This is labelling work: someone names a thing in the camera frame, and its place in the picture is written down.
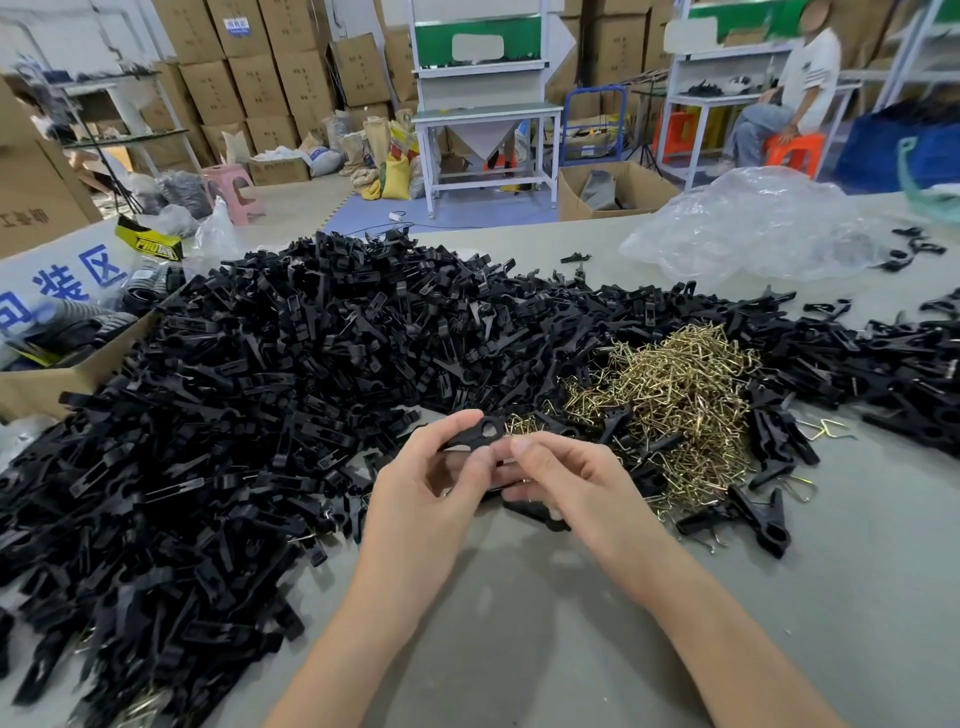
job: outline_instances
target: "white paper sign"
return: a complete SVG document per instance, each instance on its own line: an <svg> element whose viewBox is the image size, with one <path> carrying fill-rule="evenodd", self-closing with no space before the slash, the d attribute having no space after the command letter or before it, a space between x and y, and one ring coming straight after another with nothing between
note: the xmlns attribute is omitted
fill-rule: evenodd
<svg viewBox="0 0 960 728"><path fill-rule="evenodd" d="M246 17L225 17L224 27L227 32L234 37L248 36L250 34L250 21Z"/></svg>

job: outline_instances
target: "white plastic bag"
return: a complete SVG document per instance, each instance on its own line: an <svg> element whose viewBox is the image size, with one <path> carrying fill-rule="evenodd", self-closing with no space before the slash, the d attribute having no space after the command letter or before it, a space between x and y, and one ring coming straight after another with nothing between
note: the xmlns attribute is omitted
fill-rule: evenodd
<svg viewBox="0 0 960 728"><path fill-rule="evenodd" d="M50 415L30 415L0 425L0 473L48 428L57 423Z"/></svg>
<svg viewBox="0 0 960 728"><path fill-rule="evenodd" d="M137 215L136 221L145 228L176 237L189 237L198 227L190 210L180 205L168 205L159 215Z"/></svg>
<svg viewBox="0 0 960 728"><path fill-rule="evenodd" d="M183 241L183 272L187 280L207 276L211 269L220 267L222 260L238 260L243 256L227 203L218 197L213 214L200 224L192 239Z"/></svg>
<svg viewBox="0 0 960 728"><path fill-rule="evenodd" d="M880 242L889 224L861 217L835 184L787 167L734 169L637 221L622 254L707 290L741 268L765 279L817 280L889 259Z"/></svg>

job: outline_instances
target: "yellow sack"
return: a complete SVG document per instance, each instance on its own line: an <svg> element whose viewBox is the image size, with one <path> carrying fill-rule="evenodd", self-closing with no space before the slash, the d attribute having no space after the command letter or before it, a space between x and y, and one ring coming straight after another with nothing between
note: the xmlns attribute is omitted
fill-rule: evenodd
<svg viewBox="0 0 960 728"><path fill-rule="evenodd" d="M371 184L367 189L360 193L360 197L364 200L379 200L380 199L380 180L377 180Z"/></svg>
<svg viewBox="0 0 960 728"><path fill-rule="evenodd" d="M383 199L410 199L410 160L407 157L387 159L387 183L383 187Z"/></svg>

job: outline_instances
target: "hand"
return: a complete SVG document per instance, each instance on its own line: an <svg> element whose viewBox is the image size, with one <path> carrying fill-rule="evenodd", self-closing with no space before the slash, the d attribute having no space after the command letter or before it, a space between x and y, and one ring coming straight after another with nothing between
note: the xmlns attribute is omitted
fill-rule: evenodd
<svg viewBox="0 0 960 728"><path fill-rule="evenodd" d="M497 471L491 448L439 451L482 418L465 410L421 427L373 485L348 600L381 605L376 618L404 641L450 575L480 498L516 481Z"/></svg>
<svg viewBox="0 0 960 728"><path fill-rule="evenodd" d="M508 442L523 476L533 482L508 488L503 498L539 500L559 509L607 575L631 599L646 604L646 574L665 548L677 544L610 448L548 432Z"/></svg>
<svg viewBox="0 0 960 728"><path fill-rule="evenodd" d="M789 141L793 141L799 135L800 130L797 128L797 125L791 121L783 128L783 131L780 132L780 144L786 144Z"/></svg>

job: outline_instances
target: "sneaker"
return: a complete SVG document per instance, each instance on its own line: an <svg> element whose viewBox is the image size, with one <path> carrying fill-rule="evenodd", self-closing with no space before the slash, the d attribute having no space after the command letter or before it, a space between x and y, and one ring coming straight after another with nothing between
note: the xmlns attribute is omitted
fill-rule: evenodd
<svg viewBox="0 0 960 728"><path fill-rule="evenodd" d="M728 172L730 172L732 169L735 169L735 168L736 168L736 164L733 163L732 159L721 159L713 166L708 167L706 170L704 170L704 174L706 174L708 177L716 178L716 177L720 177L722 175L727 174Z"/></svg>

